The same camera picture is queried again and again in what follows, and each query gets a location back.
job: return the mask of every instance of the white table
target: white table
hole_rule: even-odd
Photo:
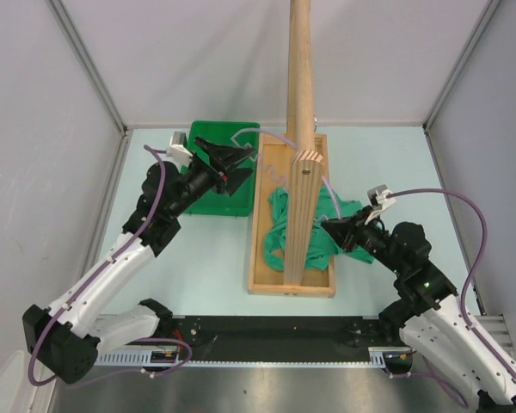
[[[155,162],[143,149],[164,149],[174,129],[138,129],[126,156],[101,247],[108,249],[133,212],[145,172]],[[331,183],[343,200],[367,203],[367,190],[386,183],[393,191],[436,187],[439,178],[419,127],[320,127],[329,145]],[[249,295],[252,217],[183,215],[181,230],[164,252],[136,274],[105,312],[130,309],[153,298],[180,315],[373,316],[396,300],[394,275],[345,256],[335,258],[333,299]],[[424,225],[432,261],[460,288],[467,275],[444,197],[407,196],[383,215],[388,229],[408,220]],[[470,292],[469,308],[478,313]]]

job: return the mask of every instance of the wooden frame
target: wooden frame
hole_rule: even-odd
[[[315,135],[316,151],[323,157],[324,174],[329,178],[327,137]],[[264,237],[272,228],[269,195],[288,183],[294,150],[280,140],[262,134],[256,171],[255,204],[252,214],[249,293],[299,297],[335,296],[335,259],[324,270],[305,269],[301,285],[285,285],[284,273],[264,262]]]

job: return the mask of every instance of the wooden pole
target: wooden pole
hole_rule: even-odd
[[[291,0],[287,136],[297,153],[289,175],[284,284],[300,285],[323,175],[316,152],[310,44],[310,0]]]

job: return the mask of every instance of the fabric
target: fabric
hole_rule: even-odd
[[[341,207],[343,217],[353,215],[362,208],[361,202],[358,200],[341,200],[338,195],[335,196]],[[277,251],[279,254],[279,249],[285,251],[286,247],[288,193],[284,188],[277,188],[269,197],[269,202],[272,204],[273,227],[264,239],[264,261],[272,269],[282,271],[285,266],[283,259],[274,253]],[[332,255],[344,254],[344,251],[336,245],[320,225],[321,221],[331,218],[336,218],[335,206],[330,198],[329,191],[322,186],[319,193],[319,201],[317,202],[316,219],[311,230],[310,247],[308,248],[305,264],[306,268],[324,270],[329,265]],[[346,253],[346,255],[362,262],[371,263],[374,261],[374,258],[361,248]]]

